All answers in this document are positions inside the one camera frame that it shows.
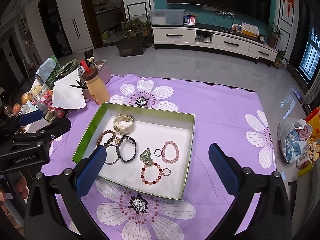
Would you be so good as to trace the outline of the person left hand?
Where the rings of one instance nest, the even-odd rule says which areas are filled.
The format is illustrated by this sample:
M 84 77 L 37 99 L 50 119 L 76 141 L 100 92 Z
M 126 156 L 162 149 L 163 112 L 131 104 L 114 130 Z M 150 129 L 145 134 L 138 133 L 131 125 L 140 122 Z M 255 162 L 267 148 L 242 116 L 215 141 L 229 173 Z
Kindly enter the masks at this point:
M 21 174 L 21 172 L 19 173 L 19 180 L 16 181 L 15 187 L 16 187 L 16 190 L 21 195 L 21 197 L 23 199 L 27 199 L 28 193 L 29 193 L 29 191 L 27 189 L 27 181 L 26 181 L 24 175 Z M 0 190 L 0 198 L 1 198 L 1 202 L 6 201 L 6 196 L 5 196 L 3 189 Z

